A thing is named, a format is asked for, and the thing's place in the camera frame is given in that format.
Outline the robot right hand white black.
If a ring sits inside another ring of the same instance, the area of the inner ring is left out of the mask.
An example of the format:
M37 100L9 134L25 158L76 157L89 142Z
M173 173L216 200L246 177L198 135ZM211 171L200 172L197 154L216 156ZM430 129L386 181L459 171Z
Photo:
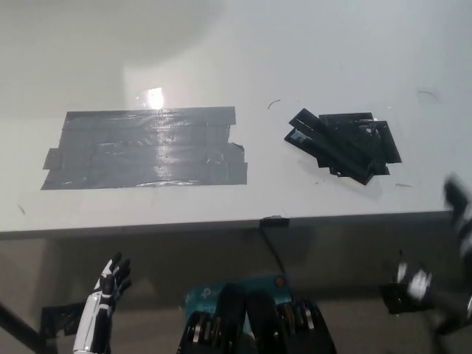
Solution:
M451 176L444 184L445 202L451 208L451 226L462 261L468 289L455 291L439 282L431 273L408 263L400 263L396 283L416 302L426 302L444 310L471 314L471 194L458 178Z

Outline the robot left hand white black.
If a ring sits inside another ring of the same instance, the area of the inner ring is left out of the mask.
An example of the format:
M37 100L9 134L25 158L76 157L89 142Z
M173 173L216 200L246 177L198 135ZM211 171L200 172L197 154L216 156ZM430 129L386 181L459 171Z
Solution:
M100 304L115 308L123 293L131 286L128 278L131 261L121 261L122 253L117 252L105 265L94 287L94 295L100 296Z

